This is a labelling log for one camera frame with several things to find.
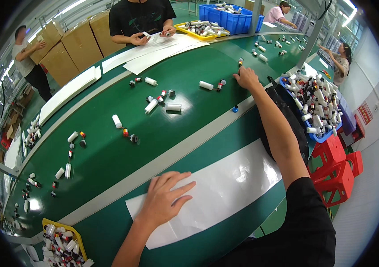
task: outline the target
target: blue plastic crate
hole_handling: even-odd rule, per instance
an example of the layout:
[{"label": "blue plastic crate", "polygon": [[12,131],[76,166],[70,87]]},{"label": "blue plastic crate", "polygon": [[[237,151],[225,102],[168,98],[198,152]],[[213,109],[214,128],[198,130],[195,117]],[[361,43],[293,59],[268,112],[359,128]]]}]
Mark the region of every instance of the blue plastic crate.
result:
[{"label": "blue plastic crate", "polygon": [[[252,12],[240,6],[233,5],[235,9],[241,8],[240,14],[231,14],[215,9],[215,5],[200,5],[199,19],[217,22],[221,27],[229,31],[230,35],[248,33],[252,21]],[[261,29],[264,16],[259,15],[256,32]]]},{"label": "blue plastic crate", "polygon": [[[287,77],[280,77],[280,84],[286,89],[286,86],[285,86],[286,83],[284,83],[284,82],[282,81],[282,78],[287,78]],[[304,121],[304,124],[305,124],[306,127],[311,127],[311,125],[310,125],[310,123],[308,122],[308,120]],[[342,126],[342,121],[341,121],[340,124],[338,124],[338,126],[336,127],[336,130],[338,130],[339,128],[341,128],[341,126]],[[318,138],[317,136],[315,136],[315,134],[308,134],[308,135],[310,136],[310,138],[311,138],[312,140],[316,141],[317,143],[322,143],[322,142],[326,141],[326,139],[329,138],[332,134],[333,134],[332,131],[327,131],[327,132],[323,135],[322,138]]]}]

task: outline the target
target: yellow plastic tray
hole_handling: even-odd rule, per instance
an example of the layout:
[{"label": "yellow plastic tray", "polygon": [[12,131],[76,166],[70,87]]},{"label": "yellow plastic tray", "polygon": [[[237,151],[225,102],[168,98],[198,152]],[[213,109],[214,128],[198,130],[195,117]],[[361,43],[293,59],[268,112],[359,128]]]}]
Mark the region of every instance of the yellow plastic tray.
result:
[{"label": "yellow plastic tray", "polygon": [[216,35],[211,35],[211,36],[203,37],[203,36],[200,36],[200,35],[198,35],[198,34],[196,34],[196,33],[190,32],[190,31],[187,30],[187,29],[179,28],[179,26],[185,25],[185,23],[186,23],[186,22],[184,22],[184,23],[180,23],[180,24],[176,24],[174,27],[176,28],[176,30],[180,30],[181,32],[187,33],[187,34],[191,35],[192,37],[194,37],[194,38],[196,38],[196,39],[198,39],[198,40],[208,41],[208,40],[213,40],[213,39],[215,39],[216,37],[218,37],[218,36],[216,36]]},{"label": "yellow plastic tray", "polygon": [[84,261],[87,261],[88,258],[87,258],[87,255],[85,254],[85,250],[84,250],[84,246],[83,246],[83,240],[82,240],[80,234],[73,227],[70,227],[70,226],[67,226],[67,225],[64,225],[61,223],[57,223],[57,222],[54,222],[52,220],[44,218],[43,219],[43,229],[47,224],[53,224],[56,228],[57,227],[64,227],[66,231],[72,231],[74,233],[74,236],[72,237],[72,239],[74,241],[78,241],[78,245],[80,246],[81,254],[83,254],[83,259],[84,259]]}]

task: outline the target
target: beige shirt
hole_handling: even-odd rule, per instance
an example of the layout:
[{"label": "beige shirt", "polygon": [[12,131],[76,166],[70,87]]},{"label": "beige shirt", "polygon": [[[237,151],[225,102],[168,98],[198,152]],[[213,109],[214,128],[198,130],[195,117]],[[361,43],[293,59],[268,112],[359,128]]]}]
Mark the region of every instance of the beige shirt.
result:
[{"label": "beige shirt", "polygon": [[333,57],[336,59],[336,61],[342,65],[344,68],[344,72],[340,71],[338,67],[335,66],[335,71],[333,72],[333,83],[336,86],[340,86],[341,83],[345,80],[348,74],[348,70],[350,69],[350,63],[347,59],[342,58],[340,54],[332,52]]},{"label": "beige shirt", "polygon": [[30,57],[26,57],[22,61],[17,61],[16,56],[19,52],[24,52],[26,49],[26,41],[23,41],[21,45],[14,45],[13,50],[11,51],[11,56],[14,59],[14,64],[16,64],[17,69],[25,78],[32,71],[33,67],[35,67],[35,63],[32,61]]}]

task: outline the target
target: woman in pink shirt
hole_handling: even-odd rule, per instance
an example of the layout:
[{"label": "woman in pink shirt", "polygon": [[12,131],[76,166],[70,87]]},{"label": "woman in pink shirt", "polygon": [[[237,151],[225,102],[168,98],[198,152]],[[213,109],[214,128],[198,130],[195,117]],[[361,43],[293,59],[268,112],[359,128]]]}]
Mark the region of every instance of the woman in pink shirt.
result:
[{"label": "woman in pink shirt", "polygon": [[284,14],[289,13],[290,5],[284,1],[276,7],[271,8],[268,14],[264,18],[264,22],[274,23],[281,22],[290,25],[296,29],[296,25],[284,18]]}]

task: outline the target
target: person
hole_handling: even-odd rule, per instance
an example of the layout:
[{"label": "person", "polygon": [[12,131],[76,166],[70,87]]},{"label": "person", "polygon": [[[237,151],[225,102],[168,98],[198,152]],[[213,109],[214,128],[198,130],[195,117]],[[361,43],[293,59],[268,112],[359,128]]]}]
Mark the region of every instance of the person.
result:
[{"label": "person", "polygon": [[[233,75],[252,94],[271,153],[286,190],[287,211],[280,229],[264,237],[243,242],[213,266],[333,266],[335,230],[314,188],[292,128],[250,68],[240,67]],[[170,191],[190,173],[167,172],[152,179],[143,207],[122,243],[112,267],[138,266],[145,243],[161,224],[176,216],[191,196],[182,196],[195,186],[187,184]]]},{"label": "person", "polygon": [[14,35],[16,42],[11,51],[12,58],[16,64],[17,69],[22,74],[23,78],[38,89],[39,95],[45,102],[51,98],[50,86],[48,85],[47,76],[40,65],[36,65],[30,55],[36,50],[40,50],[45,47],[45,42],[36,42],[31,48],[27,49],[26,41],[26,26],[20,26]]},{"label": "person", "polygon": [[283,24],[290,25],[293,28],[297,28],[295,24],[284,18],[284,14],[289,13],[290,5],[284,1],[281,1],[278,6],[270,9],[268,14],[264,18],[264,22],[274,23],[281,22]]},{"label": "person", "polygon": [[145,45],[149,39],[143,32],[173,36],[175,17],[169,0],[122,0],[109,12],[109,34],[117,44]]},{"label": "person", "polygon": [[335,63],[335,71],[333,72],[333,83],[336,86],[340,86],[344,82],[345,78],[350,73],[351,64],[351,48],[347,43],[342,43],[338,47],[338,53],[334,53],[329,49],[319,45],[321,49],[326,51],[333,63]]}]

